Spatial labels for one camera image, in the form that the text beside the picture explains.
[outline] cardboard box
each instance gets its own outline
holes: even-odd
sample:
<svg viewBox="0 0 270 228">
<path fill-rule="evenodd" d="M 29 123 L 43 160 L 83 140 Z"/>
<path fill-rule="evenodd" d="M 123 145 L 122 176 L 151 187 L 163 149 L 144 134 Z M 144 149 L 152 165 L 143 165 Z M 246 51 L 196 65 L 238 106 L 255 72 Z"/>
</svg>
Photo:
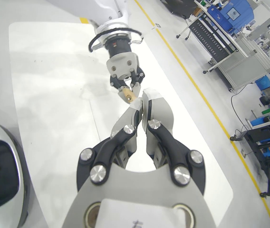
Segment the cardboard box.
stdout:
<svg viewBox="0 0 270 228">
<path fill-rule="evenodd" d="M 199 13 L 200 13 L 201 11 L 202 11 L 202 9 L 201 9 L 200 7 L 197 7 L 197 8 L 194 10 L 193 15 L 194 15 L 194 16 L 198 16 Z"/>
</svg>

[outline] white table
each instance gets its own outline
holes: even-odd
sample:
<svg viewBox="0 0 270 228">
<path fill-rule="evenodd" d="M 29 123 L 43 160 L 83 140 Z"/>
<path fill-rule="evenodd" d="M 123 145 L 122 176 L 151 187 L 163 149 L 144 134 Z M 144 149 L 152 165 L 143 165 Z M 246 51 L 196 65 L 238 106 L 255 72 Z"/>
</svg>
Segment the white table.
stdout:
<svg viewBox="0 0 270 228">
<path fill-rule="evenodd" d="M 62 225 L 77 194 L 80 152 L 110 135 L 127 109 L 109 85 L 105 49 L 89 53 L 93 27 L 68 23 L 14 23 L 9 28 L 12 83 L 25 157 L 37 199 L 50 228 Z M 216 225 L 233 192 L 208 145 L 145 42 L 132 45 L 146 77 L 174 113 L 174 137 L 199 150 L 206 163 L 204 198 Z M 131 171 L 154 170 L 140 127 Z"/>
</svg>

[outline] epoxy floor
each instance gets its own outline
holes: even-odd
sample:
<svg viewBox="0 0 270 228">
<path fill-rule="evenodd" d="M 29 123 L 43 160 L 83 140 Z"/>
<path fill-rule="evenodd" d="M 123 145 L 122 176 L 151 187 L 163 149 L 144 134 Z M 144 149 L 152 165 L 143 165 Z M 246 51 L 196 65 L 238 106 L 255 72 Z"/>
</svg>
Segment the epoxy floor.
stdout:
<svg viewBox="0 0 270 228">
<path fill-rule="evenodd" d="M 171 15 L 160 0 L 137 1 L 151 21 L 161 26 L 158 28 L 159 31 L 182 61 L 229 134 L 233 135 L 236 128 L 240 129 L 241 123 L 230 105 L 232 94 L 216 73 L 202 74 L 202 70 L 209 67 L 208 53 L 193 36 L 188 41 L 184 41 L 183 38 L 176 39 L 175 36 L 186 27 L 186 23 L 182 18 Z M 148 47 L 203 135 L 233 189 L 234 198 L 219 227 L 270 227 L 269 215 L 258 192 L 214 115 L 138 4 L 134 0 L 128 0 L 128 4 L 131 11 L 130 26 L 145 34 Z M 0 0 L 0 123 L 19 138 L 8 49 L 8 27 L 16 21 L 79 22 L 79 19 L 43 0 Z M 257 86 L 248 85 L 234 97 L 234 106 L 240 118 L 252 118 L 251 109 L 261 111 L 259 96 Z M 243 148 L 246 153 L 250 151 L 246 144 L 237 143 L 237 146 L 239 149 Z M 261 190 L 266 190 L 266 180 L 257 170 L 252 154 L 247 156 L 246 163 Z M 32 202 L 33 211 L 30 212 L 25 227 L 47 227 L 37 200 L 33 198 Z M 266 202 L 270 208 L 270 198 L 267 198 Z"/>
</svg>

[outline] robotic arm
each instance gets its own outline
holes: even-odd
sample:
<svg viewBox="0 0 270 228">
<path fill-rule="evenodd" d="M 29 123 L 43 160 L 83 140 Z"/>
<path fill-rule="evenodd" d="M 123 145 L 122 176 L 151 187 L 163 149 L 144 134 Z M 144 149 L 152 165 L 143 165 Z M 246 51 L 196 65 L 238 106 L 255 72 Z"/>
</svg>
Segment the robotic arm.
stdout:
<svg viewBox="0 0 270 228">
<path fill-rule="evenodd" d="M 63 227 L 214 228 L 203 198 L 206 175 L 202 154 L 174 139 L 172 110 L 158 92 L 149 88 L 138 97 L 145 74 L 130 44 L 141 43 L 143 38 L 131 41 L 131 32 L 141 33 L 128 26 L 126 0 L 47 1 L 77 17 L 89 19 L 96 33 L 89 51 L 101 47 L 108 50 L 110 85 L 130 104 L 109 138 L 81 152 L 77 167 L 79 192 Z M 131 88 L 125 84 L 127 80 L 131 80 Z M 134 173 L 125 167 L 136 152 L 137 128 L 141 121 L 147 136 L 146 151 L 156 170 Z M 142 210 L 149 210 L 146 211 L 148 219 Z M 153 211 L 157 213 L 156 218 L 161 219 L 161 225 L 155 224 Z M 122 217 L 130 215 L 133 223 L 121 223 Z"/>
<path fill-rule="evenodd" d="M 111 86 L 127 103 L 138 97 L 145 77 L 139 67 L 138 56 L 131 51 L 131 32 L 142 35 L 128 26 L 129 13 L 126 0 L 47 0 L 55 6 L 77 16 L 87 18 L 95 28 L 96 37 L 90 42 L 90 52 L 105 47 L 110 55 L 107 67 Z M 131 80 L 131 89 L 125 81 Z"/>
</svg>

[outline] blue crate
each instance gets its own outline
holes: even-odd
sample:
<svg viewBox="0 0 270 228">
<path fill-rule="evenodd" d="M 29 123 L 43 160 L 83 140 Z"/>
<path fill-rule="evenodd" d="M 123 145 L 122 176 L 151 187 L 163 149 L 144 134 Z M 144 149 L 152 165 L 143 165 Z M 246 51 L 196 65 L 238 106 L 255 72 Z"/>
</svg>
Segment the blue crate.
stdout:
<svg viewBox="0 0 270 228">
<path fill-rule="evenodd" d="M 211 5 L 207 11 L 225 31 L 229 32 L 233 29 L 232 24 L 214 5 Z"/>
</svg>

